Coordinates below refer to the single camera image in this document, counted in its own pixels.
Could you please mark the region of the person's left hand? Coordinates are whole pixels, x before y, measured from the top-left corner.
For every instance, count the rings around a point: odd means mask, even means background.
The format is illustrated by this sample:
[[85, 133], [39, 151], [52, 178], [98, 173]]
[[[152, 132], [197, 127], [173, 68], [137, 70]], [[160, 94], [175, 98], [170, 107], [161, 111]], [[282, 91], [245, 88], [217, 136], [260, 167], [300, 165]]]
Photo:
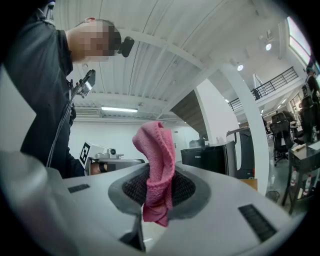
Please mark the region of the person's left hand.
[[108, 171], [108, 165], [104, 162], [95, 162], [91, 164], [90, 170], [91, 175], [106, 173]]

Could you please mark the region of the black metal railing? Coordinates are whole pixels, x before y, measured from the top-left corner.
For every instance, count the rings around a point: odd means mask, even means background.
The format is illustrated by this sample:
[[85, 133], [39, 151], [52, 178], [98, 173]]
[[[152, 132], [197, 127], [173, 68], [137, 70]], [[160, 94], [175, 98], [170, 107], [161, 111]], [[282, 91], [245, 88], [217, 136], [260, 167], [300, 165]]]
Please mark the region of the black metal railing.
[[257, 88], [253, 88], [251, 90], [251, 94], [255, 101], [260, 100], [268, 96], [269, 94], [276, 92], [280, 88], [292, 82], [294, 79], [298, 78], [298, 74], [296, 73], [294, 67], [290, 67], [284, 72], [280, 73], [278, 76], [269, 80], [268, 82], [261, 84]]

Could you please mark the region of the white ceiling light bar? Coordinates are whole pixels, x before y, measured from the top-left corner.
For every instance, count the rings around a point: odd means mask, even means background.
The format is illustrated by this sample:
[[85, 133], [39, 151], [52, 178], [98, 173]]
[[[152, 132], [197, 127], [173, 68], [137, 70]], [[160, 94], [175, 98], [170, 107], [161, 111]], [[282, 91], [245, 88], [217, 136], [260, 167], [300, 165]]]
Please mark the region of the white ceiling light bar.
[[136, 108], [102, 106], [101, 109], [103, 111], [113, 111], [113, 112], [126, 112], [126, 113], [137, 113], [138, 112], [138, 109], [136, 109]]

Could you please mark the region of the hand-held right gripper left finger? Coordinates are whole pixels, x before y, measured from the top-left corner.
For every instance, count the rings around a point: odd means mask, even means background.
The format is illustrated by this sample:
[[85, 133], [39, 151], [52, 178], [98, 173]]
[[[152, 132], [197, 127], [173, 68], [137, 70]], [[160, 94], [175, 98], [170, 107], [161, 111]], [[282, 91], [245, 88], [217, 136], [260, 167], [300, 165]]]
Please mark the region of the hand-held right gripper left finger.
[[147, 163], [98, 175], [67, 178], [67, 188], [88, 185], [72, 192], [81, 213], [107, 232], [107, 242], [118, 242], [123, 254], [132, 249], [146, 254], [142, 231], [142, 207], [123, 191], [123, 184], [149, 170]]

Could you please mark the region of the black mesh trash basket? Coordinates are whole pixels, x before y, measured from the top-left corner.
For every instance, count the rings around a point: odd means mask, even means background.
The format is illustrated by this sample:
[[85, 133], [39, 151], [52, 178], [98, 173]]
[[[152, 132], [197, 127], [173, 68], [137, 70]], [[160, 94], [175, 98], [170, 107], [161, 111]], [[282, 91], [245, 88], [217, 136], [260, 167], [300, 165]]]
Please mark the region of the black mesh trash basket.
[[276, 190], [270, 190], [265, 194], [265, 197], [270, 199], [274, 203], [277, 203], [280, 198], [280, 193]]

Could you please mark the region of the large black white service robot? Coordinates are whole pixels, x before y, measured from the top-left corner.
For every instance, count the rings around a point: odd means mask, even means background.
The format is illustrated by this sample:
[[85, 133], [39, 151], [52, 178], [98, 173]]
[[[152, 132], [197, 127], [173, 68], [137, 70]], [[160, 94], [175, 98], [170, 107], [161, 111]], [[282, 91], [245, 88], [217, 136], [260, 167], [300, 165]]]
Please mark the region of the large black white service robot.
[[255, 154], [251, 130], [248, 126], [230, 130], [226, 136], [234, 135], [234, 145], [240, 144], [240, 167], [237, 167], [235, 177], [242, 180], [253, 179], [255, 177]]

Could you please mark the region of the white air vent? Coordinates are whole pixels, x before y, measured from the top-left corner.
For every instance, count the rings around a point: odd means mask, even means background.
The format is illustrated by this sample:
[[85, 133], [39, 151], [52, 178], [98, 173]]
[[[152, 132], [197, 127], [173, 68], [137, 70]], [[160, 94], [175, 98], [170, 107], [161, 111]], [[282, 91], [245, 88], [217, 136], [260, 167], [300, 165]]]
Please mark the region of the white air vent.
[[89, 108], [76, 108], [75, 109], [77, 116], [99, 116], [99, 109], [89, 109]]

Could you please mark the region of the person's black clothed torso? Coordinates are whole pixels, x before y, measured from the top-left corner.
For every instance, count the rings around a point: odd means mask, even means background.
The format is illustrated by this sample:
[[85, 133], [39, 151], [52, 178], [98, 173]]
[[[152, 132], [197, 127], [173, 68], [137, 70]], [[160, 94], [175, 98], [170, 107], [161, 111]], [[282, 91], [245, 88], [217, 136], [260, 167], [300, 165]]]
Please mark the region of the person's black clothed torso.
[[73, 71], [66, 33], [57, 30], [53, 15], [44, 14], [47, 6], [37, 8], [16, 35], [4, 60], [13, 84], [35, 112], [21, 146], [21, 152], [48, 161], [55, 144], [51, 167], [66, 175], [74, 109], [65, 113], [70, 100], [67, 76]]

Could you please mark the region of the pink cloth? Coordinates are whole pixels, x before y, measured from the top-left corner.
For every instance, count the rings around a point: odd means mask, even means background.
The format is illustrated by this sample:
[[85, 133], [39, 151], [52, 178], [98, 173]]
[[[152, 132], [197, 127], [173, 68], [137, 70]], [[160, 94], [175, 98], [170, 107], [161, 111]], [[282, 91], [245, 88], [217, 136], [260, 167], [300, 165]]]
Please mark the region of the pink cloth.
[[148, 122], [138, 129], [132, 142], [149, 163], [143, 220], [166, 228], [168, 211], [173, 207], [172, 179], [176, 161], [172, 133], [160, 121]]

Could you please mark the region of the person's left forearm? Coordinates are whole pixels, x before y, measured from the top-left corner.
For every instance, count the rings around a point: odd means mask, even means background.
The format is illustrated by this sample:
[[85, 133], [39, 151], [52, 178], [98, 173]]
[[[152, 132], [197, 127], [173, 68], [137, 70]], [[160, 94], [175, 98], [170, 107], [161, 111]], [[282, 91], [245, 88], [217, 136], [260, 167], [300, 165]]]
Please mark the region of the person's left forearm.
[[66, 160], [65, 160], [65, 178], [76, 178], [76, 177], [84, 177], [85, 170], [81, 165], [80, 161], [74, 158], [70, 154], [70, 148], [67, 148], [66, 151]]

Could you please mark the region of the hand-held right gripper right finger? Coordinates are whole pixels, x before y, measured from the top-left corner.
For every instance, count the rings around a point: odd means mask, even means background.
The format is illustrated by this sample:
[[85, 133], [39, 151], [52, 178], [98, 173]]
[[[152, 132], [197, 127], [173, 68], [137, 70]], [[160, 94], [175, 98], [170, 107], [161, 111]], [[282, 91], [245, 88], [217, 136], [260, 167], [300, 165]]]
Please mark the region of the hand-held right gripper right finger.
[[[182, 163], [177, 166], [206, 181], [211, 197], [194, 218], [171, 220], [147, 256], [271, 256], [305, 217], [289, 216], [239, 179]], [[246, 205], [253, 205], [275, 228], [271, 238], [259, 241], [239, 211]]]

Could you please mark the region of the black mini fridge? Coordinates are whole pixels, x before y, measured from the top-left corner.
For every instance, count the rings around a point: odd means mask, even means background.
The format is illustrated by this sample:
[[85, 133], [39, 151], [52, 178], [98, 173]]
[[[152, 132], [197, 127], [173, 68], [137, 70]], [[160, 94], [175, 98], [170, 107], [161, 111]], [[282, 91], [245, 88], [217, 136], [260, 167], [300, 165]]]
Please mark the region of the black mini fridge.
[[182, 149], [180, 152], [184, 165], [236, 177], [237, 158], [234, 141], [228, 141], [226, 144]]

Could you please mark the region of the black metal table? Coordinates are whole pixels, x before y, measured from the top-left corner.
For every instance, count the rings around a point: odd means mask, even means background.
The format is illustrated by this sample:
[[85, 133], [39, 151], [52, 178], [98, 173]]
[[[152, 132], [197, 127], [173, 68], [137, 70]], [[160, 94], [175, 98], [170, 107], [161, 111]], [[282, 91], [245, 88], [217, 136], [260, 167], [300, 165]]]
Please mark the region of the black metal table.
[[[290, 185], [293, 169], [298, 173], [297, 184]], [[311, 185], [308, 195], [304, 195], [306, 180], [311, 175]], [[291, 215], [298, 203], [306, 201], [314, 196], [317, 187], [320, 186], [320, 141], [298, 145], [288, 151], [288, 180], [282, 199], [282, 205], [289, 200], [288, 214]]]

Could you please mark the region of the bright window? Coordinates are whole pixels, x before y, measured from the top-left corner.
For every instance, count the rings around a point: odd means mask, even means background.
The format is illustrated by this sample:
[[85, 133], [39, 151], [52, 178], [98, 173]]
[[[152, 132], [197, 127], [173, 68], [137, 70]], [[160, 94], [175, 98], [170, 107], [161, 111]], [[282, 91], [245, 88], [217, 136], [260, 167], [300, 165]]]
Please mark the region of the bright window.
[[289, 29], [289, 45], [307, 65], [311, 59], [311, 47], [297, 24], [290, 16], [287, 17], [287, 23]]

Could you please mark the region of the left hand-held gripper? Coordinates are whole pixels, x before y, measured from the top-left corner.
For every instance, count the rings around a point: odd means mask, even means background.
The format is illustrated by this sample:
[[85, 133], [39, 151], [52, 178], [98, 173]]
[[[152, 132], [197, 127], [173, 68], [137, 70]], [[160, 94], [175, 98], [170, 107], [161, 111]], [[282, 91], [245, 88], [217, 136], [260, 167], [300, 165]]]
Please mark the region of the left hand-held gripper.
[[79, 154], [79, 161], [86, 176], [91, 174], [91, 162], [99, 160], [109, 160], [111, 164], [116, 166], [135, 166], [145, 163], [143, 159], [122, 159], [122, 156], [118, 155], [114, 148], [106, 148], [86, 140]]

